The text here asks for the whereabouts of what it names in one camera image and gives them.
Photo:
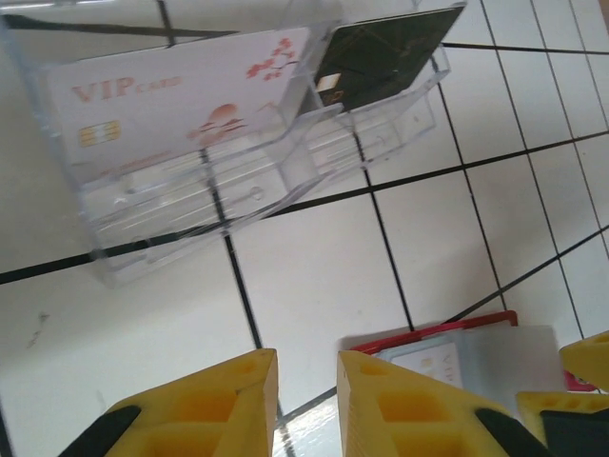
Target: white floor tile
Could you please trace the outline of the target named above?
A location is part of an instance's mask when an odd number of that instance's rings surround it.
[[[530,0],[483,0],[498,46],[543,48]]]
[[[533,3],[548,49],[583,49],[570,0],[533,0]]]
[[[442,83],[463,160],[523,149],[516,117],[491,50],[446,50],[452,67]]]
[[[285,411],[336,384],[339,340],[406,326],[369,195],[266,219],[234,241],[263,343],[281,354]]]
[[[547,56],[539,52],[500,51],[500,57],[526,146],[531,149],[570,139]]]
[[[597,0],[571,0],[586,50],[609,50],[609,36]]]
[[[294,419],[287,429],[296,457],[343,455],[336,395]]]
[[[565,255],[563,264],[584,338],[607,331],[609,261],[600,236]]]
[[[552,326],[559,347],[581,339],[558,262],[504,293],[505,303],[519,315],[521,326]]]
[[[416,327],[445,321],[497,289],[462,172],[377,198]]]
[[[0,394],[22,457],[56,456],[122,398],[253,350],[220,243],[115,290],[79,267],[4,285],[0,302]]]
[[[502,286],[556,255],[526,157],[468,172]]]
[[[573,145],[531,155],[541,197],[559,251],[599,229]]]
[[[599,89],[600,101],[605,111],[605,117],[609,117],[609,55],[589,55],[592,74]]]
[[[0,137],[0,272],[87,252],[76,199],[1,50]]]
[[[578,142],[583,170],[602,227],[609,226],[609,136]]]
[[[448,32],[443,41],[446,43],[468,43],[472,45],[492,45],[493,40],[484,19],[481,0],[469,0],[467,7]],[[421,8],[432,10],[434,8],[445,8],[445,0],[424,0]]]
[[[447,169],[460,163],[440,91],[437,88],[430,92],[429,102],[436,118],[436,127],[397,156],[370,169],[372,184]]]
[[[607,130],[585,55],[550,54],[574,136]]]

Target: black card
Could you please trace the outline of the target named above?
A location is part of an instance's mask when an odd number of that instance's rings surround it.
[[[315,84],[325,106],[356,109],[408,89],[462,6],[339,27]]]

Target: clear acrylic card holder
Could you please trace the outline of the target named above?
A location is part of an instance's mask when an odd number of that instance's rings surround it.
[[[405,14],[419,2],[401,3],[395,12]],[[234,140],[82,184],[75,178],[82,171],[67,159],[49,100],[49,69],[113,53],[222,39],[236,31],[230,15],[225,27],[216,22],[213,30],[202,30],[179,20],[170,23],[171,15],[179,17],[172,11],[178,4],[172,2],[62,0],[52,8],[27,9],[14,2],[0,5],[5,14],[0,39],[21,70],[33,115],[78,198],[91,252],[110,285],[141,276],[401,153],[435,127],[426,94],[449,72],[440,47],[399,95],[350,112],[342,112],[341,105],[325,107],[314,77],[331,32],[342,20],[327,19],[322,0],[291,0],[277,8],[274,27],[268,24],[273,15],[267,13],[261,29],[247,30],[310,31],[272,122]],[[299,115],[305,98],[310,109]]]

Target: white card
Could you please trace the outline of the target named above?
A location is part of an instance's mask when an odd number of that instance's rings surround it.
[[[80,184],[263,129],[309,30],[273,30],[83,60],[48,85]]]
[[[391,359],[391,363],[463,388],[459,353],[455,343],[435,346]]]

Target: acrylic holder compartment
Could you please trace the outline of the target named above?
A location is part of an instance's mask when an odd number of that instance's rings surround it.
[[[100,2],[95,13],[89,10],[91,5],[76,5],[35,14],[28,11],[28,17],[63,24],[82,24],[89,17],[89,23],[119,21],[119,25],[154,31],[147,36],[127,34],[128,39],[123,40],[109,34],[115,52],[167,45],[163,34],[167,24],[161,22],[154,2],[147,4],[150,10],[133,13],[135,22],[121,10],[121,3],[127,2]],[[44,75],[48,65],[112,51],[101,45],[95,33],[9,30],[0,21],[0,38],[24,75],[34,115],[49,136],[51,153],[64,165],[81,206],[92,252],[103,265],[109,284],[134,279],[399,154],[435,127],[426,94],[449,72],[442,48],[409,90],[351,112],[341,113],[340,105],[324,107],[314,75],[330,32],[340,21],[319,21],[324,16],[320,11],[317,1],[292,0],[278,14],[276,30],[307,26],[311,37],[269,127],[85,186],[76,183],[65,159],[60,130],[46,98]],[[403,7],[401,13],[407,12],[409,8]],[[178,30],[178,43],[196,39],[197,30],[187,30],[192,33],[185,38],[180,35],[183,30],[173,26]],[[38,46],[41,39],[42,48]],[[312,108],[297,115],[305,98]]]

